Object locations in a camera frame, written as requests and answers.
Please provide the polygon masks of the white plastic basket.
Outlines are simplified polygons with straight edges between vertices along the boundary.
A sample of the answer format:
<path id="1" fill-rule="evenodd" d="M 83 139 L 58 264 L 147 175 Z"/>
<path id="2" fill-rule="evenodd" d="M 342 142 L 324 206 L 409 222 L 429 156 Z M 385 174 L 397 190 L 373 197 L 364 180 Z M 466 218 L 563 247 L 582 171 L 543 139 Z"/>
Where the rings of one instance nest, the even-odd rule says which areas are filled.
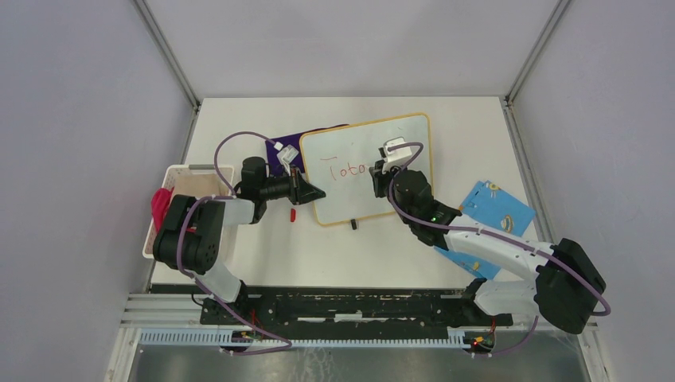
<path id="1" fill-rule="evenodd" d="M 165 173 L 165 177 L 160 185 L 160 188 L 172 189 L 174 187 L 174 181 L 181 175 L 189 174 L 204 174 L 204 173 L 215 173 L 217 176 L 217 171 L 214 165 L 173 165 L 170 166 Z M 152 221 L 152 216 L 150 212 L 150 226 L 146 234 L 146 240 L 142 249 L 142 256 L 147 259 L 152 259 L 153 256 L 153 244 L 157 233 L 154 232 L 154 224 Z"/>

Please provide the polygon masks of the pink cloth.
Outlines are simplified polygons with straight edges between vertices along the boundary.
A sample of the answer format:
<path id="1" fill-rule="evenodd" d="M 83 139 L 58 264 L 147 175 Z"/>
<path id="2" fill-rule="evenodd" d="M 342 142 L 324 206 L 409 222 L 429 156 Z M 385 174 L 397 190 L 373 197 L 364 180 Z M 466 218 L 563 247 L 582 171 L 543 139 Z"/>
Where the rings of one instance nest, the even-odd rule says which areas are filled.
<path id="1" fill-rule="evenodd" d="M 151 198 L 150 211 L 154 224 L 154 232 L 157 233 L 162 227 L 173 196 L 173 189 L 160 188 Z"/>

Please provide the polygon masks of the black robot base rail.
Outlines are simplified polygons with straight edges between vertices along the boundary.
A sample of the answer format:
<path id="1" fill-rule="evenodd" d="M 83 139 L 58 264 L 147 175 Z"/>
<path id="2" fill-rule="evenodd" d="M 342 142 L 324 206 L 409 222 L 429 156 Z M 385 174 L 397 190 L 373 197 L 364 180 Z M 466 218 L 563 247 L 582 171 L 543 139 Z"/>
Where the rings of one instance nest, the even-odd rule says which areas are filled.
<path id="1" fill-rule="evenodd" d="M 246 286 L 231 308 L 289 340 L 431 340 L 449 329 L 510 326 L 462 289 Z"/>

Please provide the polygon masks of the aluminium corner post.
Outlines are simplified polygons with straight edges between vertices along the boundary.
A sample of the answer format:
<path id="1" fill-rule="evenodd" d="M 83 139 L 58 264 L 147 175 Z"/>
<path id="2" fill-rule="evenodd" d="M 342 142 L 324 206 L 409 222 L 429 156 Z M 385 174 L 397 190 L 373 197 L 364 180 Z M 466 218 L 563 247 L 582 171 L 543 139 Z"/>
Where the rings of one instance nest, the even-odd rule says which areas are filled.
<path id="1" fill-rule="evenodd" d="M 158 23 L 158 20 L 154 16 L 154 13 L 150 8 L 150 4 L 145 0 L 131 0 L 131 3 L 139 13 L 144 26 L 158 48 L 158 51 L 160 52 L 163 60 L 166 62 L 169 70 L 172 73 L 172 76 L 178 82 L 178 86 L 181 89 L 184 97 L 191 105 L 192 109 L 198 111 L 201 106 L 201 101 L 193 89 L 193 86 L 189 82 L 185 71 L 181 67 L 177 56 L 172 50 L 166 35 L 163 33 L 162 28 Z"/>
<path id="2" fill-rule="evenodd" d="M 538 34 L 532 48 L 529 50 L 527 57 L 523 65 L 521 66 L 519 72 L 517 73 L 513 83 L 511 84 L 508 92 L 504 96 L 504 102 L 506 105 L 512 105 L 514 100 L 517 98 L 521 89 L 523 88 L 525 81 L 528 79 L 530 72 L 533 70 L 537 61 L 540 58 L 540 55 L 544 51 L 547 43 L 550 38 L 556 31 L 556 27 L 559 25 L 564 15 L 566 14 L 568 7 L 572 4 L 572 0 L 558 0 L 556 1 L 555 6 L 552 9 L 552 12 L 549 14 L 547 21 L 544 24 L 544 27 Z"/>

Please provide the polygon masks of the aluminium left corner post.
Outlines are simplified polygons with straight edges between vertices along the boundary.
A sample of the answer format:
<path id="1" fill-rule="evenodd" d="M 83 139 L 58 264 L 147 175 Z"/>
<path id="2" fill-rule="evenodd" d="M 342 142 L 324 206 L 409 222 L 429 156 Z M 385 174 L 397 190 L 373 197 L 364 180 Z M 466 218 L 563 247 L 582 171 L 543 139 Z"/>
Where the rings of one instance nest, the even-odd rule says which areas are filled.
<path id="1" fill-rule="evenodd" d="M 144 26 L 158 48 L 158 51 L 160 52 L 163 60 L 166 62 L 169 70 L 172 73 L 172 76 L 178 82 L 178 86 L 181 89 L 184 97 L 191 105 L 192 109 L 198 111 L 201 106 L 201 101 L 193 89 L 193 86 L 189 82 L 185 71 L 181 67 L 177 56 L 172 50 L 166 35 L 163 33 L 162 28 L 158 23 L 158 20 L 154 16 L 154 13 L 150 8 L 150 4 L 145 0 L 131 0 L 131 3 L 139 13 Z"/>

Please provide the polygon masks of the beige folded cloth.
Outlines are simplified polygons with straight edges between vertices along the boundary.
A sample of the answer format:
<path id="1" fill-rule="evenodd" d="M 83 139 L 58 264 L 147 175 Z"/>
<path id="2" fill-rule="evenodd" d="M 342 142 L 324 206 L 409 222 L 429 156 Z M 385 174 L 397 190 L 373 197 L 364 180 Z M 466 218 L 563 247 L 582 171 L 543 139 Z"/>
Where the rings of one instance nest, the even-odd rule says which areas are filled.
<path id="1" fill-rule="evenodd" d="M 228 196 L 229 188 L 215 173 L 181 175 L 174 181 L 171 199 L 177 195 L 195 197 Z"/>

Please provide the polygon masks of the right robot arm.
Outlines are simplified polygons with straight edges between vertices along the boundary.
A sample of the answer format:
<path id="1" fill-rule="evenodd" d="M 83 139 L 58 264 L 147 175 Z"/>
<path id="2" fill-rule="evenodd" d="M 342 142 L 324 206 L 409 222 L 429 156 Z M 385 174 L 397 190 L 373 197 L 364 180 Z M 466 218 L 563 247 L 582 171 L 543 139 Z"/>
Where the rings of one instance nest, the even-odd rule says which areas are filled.
<path id="1" fill-rule="evenodd" d="M 540 316 L 566 333 L 580 334 L 592 317 L 611 314 L 607 284 L 582 246 L 567 238 L 552 244 L 526 240 L 477 222 L 434 198 L 417 170 L 369 168 L 373 190 L 396 210 L 427 246 L 473 255 L 507 270 L 516 281 L 476 281 L 459 306 L 462 319 L 479 325 L 489 316 Z"/>

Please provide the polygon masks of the blue cartoon astronaut cloth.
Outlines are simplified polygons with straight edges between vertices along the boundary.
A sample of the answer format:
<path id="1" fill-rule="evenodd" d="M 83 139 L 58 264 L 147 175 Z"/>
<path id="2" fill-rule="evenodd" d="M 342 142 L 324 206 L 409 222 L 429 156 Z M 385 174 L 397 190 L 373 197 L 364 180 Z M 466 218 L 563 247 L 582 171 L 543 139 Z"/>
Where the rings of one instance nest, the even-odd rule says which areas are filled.
<path id="1" fill-rule="evenodd" d="M 536 215 L 534 209 L 492 181 L 478 181 L 459 209 L 478 223 L 515 236 L 522 236 Z M 475 278 L 494 279 L 501 270 L 498 265 L 475 255 L 442 248 L 435 250 Z"/>

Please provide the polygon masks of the yellow framed whiteboard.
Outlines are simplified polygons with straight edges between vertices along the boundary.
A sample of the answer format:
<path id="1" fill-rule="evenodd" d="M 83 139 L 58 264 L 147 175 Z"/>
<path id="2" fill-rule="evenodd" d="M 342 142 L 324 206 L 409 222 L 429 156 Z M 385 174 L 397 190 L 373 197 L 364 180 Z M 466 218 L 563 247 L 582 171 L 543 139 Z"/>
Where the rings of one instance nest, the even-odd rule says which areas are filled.
<path id="1" fill-rule="evenodd" d="M 401 115 L 305 133 L 299 139 L 306 180 L 325 192 L 314 202 L 322 226 L 348 223 L 394 212 L 384 198 L 375 197 L 369 168 L 381 160 L 380 148 L 390 140 L 421 142 L 423 153 L 409 166 L 433 182 L 431 124 L 424 113 Z"/>

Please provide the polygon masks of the aluminium right corner post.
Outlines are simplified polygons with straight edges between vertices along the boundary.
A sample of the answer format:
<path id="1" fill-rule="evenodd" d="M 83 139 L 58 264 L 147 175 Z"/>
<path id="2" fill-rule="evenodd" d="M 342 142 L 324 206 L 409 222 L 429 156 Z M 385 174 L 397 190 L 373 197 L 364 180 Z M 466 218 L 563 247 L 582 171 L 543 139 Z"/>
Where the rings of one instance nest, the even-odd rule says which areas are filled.
<path id="1" fill-rule="evenodd" d="M 521 66 L 519 72 L 517 73 L 513 83 L 511 84 L 508 92 L 504 96 L 504 102 L 506 105 L 512 105 L 514 100 L 517 98 L 521 89 L 523 88 L 525 81 L 528 79 L 530 72 L 533 70 L 537 61 L 540 58 L 540 55 L 544 51 L 547 43 L 550 38 L 556 31 L 556 27 L 559 25 L 564 15 L 566 14 L 568 7 L 572 4 L 572 0 L 558 0 L 556 1 L 555 6 L 552 9 L 552 12 L 549 14 L 547 21 L 544 24 L 544 27 L 538 34 L 532 48 L 529 50 L 527 57 L 523 65 Z"/>

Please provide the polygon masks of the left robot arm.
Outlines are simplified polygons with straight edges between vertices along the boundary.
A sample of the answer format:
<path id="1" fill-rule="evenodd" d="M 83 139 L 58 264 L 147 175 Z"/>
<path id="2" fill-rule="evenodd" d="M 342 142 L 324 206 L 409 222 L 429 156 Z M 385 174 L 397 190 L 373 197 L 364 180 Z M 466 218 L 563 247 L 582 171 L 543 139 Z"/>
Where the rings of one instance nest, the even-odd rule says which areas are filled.
<path id="1" fill-rule="evenodd" d="M 225 227 L 257 224 L 267 202 L 286 198 L 304 205 L 326 197 L 292 166 L 282 175 L 272 175 L 261 157 L 245 158 L 235 196 L 207 196 L 200 199 L 178 194 L 173 198 L 153 242 L 153 257 L 180 271 L 221 300 L 219 312 L 231 324 L 244 322 L 250 303 L 239 296 L 245 287 L 225 265 L 220 254 Z"/>

